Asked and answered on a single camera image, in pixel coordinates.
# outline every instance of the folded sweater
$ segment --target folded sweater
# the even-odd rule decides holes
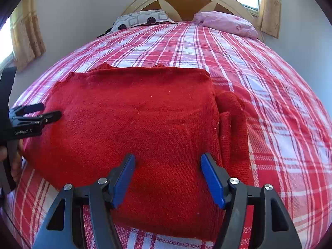
[[[215,240],[223,212],[200,169],[210,152],[231,177],[252,183],[241,101],[215,90],[202,69],[102,64],[58,82],[44,112],[63,116],[27,139],[24,157],[57,189],[107,176],[126,153],[137,164],[114,222]]]

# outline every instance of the pink pillow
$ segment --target pink pillow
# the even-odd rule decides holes
[[[204,27],[257,39],[258,33],[250,22],[238,16],[211,11],[194,14],[193,22]]]

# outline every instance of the metal screw head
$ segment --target metal screw head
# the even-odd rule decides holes
[[[273,186],[271,184],[265,184],[264,188],[267,190],[267,191],[271,191],[273,189]]]
[[[66,184],[63,188],[66,190],[66,191],[68,191],[68,190],[70,190],[70,189],[72,189],[72,185],[71,184]]]
[[[100,178],[100,179],[98,180],[98,183],[99,183],[99,184],[105,184],[105,183],[107,183],[107,179],[106,179],[106,178]]]
[[[229,181],[231,184],[238,184],[240,182],[238,178],[234,178],[234,177],[230,178]]]

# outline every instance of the beige curtain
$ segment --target beige curtain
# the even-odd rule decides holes
[[[279,38],[281,0],[261,0],[258,26],[262,32]]]
[[[45,52],[34,0],[21,0],[10,16],[14,57],[18,71]]]

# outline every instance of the headboard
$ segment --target headboard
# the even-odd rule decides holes
[[[263,34],[256,26],[250,12],[237,0],[135,0],[124,14],[143,10],[162,9],[173,21],[192,21],[194,14],[202,11],[219,11],[246,19],[256,28],[259,39]]]

